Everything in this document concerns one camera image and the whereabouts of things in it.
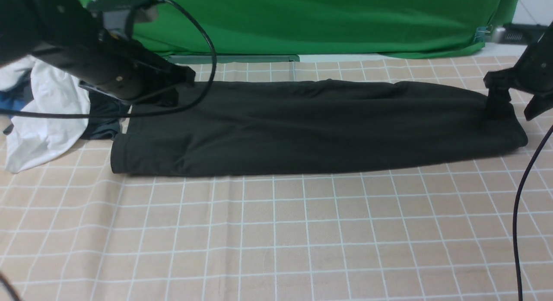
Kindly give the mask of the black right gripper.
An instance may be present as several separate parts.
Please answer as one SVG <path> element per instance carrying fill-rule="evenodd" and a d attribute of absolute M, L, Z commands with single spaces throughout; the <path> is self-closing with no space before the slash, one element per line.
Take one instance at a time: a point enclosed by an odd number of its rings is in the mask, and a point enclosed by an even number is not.
<path fill-rule="evenodd" d="M 547 27 L 539 41 L 527 45 L 513 67 L 486 73 L 484 119 L 514 118 L 509 89 L 534 94 L 524 110 L 527 121 L 553 108 L 553 25 Z"/>

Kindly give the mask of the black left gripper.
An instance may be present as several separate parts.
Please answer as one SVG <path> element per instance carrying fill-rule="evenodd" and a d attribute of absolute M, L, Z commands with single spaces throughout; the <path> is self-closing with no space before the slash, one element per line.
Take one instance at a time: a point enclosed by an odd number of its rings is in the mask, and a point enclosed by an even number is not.
<path fill-rule="evenodd" d="M 104 29 L 69 31 L 41 42 L 33 56 L 95 91 L 128 104 L 178 105 L 175 86 L 195 86 L 196 72 L 168 62 L 140 42 Z"/>

